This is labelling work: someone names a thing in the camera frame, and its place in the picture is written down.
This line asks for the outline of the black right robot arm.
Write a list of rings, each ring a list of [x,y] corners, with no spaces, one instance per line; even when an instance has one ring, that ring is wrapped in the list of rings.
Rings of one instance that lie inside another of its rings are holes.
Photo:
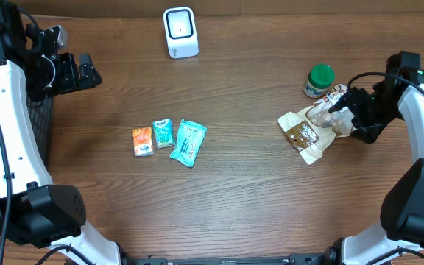
[[[347,84],[330,108],[352,114],[352,137],[373,143],[394,119],[405,121],[412,165],[389,191],[380,220],[355,236],[340,238],[322,254],[291,254],[290,264],[390,264],[406,253],[424,260],[424,70],[420,55],[401,51],[386,62],[373,93]]]

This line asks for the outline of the teal Kleenex tissue pack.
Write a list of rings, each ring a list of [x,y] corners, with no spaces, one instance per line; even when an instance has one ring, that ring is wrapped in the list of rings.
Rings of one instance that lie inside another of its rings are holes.
[[[171,119],[154,121],[152,122],[152,128],[158,149],[175,145]]]

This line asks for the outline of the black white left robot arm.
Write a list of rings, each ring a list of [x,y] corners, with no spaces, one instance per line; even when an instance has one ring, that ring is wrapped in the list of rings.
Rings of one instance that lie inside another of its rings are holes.
[[[61,252],[76,264],[127,264],[126,252],[88,222],[79,190],[54,184],[29,115],[102,78],[88,54],[63,51],[61,26],[23,24],[24,15],[0,1],[0,241]]]

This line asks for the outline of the green toilet tissue wipes pack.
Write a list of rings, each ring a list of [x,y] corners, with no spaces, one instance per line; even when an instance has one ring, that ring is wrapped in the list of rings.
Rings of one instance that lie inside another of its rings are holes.
[[[170,158],[192,168],[207,130],[201,124],[182,119],[177,130],[177,143]]]

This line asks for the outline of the green cap white bottle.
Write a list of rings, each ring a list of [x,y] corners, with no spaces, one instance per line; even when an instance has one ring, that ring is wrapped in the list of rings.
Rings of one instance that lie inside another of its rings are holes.
[[[317,64],[309,71],[303,92],[311,98],[320,98],[331,88],[334,79],[334,70],[329,65]]]

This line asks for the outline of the orange red tissue pack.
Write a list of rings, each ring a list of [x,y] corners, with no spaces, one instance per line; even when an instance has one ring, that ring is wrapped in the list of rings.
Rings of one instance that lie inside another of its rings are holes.
[[[151,127],[133,129],[132,136],[133,151],[136,157],[144,157],[154,154]]]

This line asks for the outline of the beige clear plastic pouch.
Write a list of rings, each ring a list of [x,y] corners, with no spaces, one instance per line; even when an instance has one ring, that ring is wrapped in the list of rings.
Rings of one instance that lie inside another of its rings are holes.
[[[319,160],[335,138],[348,137],[354,131],[351,122],[354,115],[347,107],[332,113],[329,111],[346,91],[346,85],[335,85],[311,106],[278,118],[278,124],[291,145],[308,165]]]

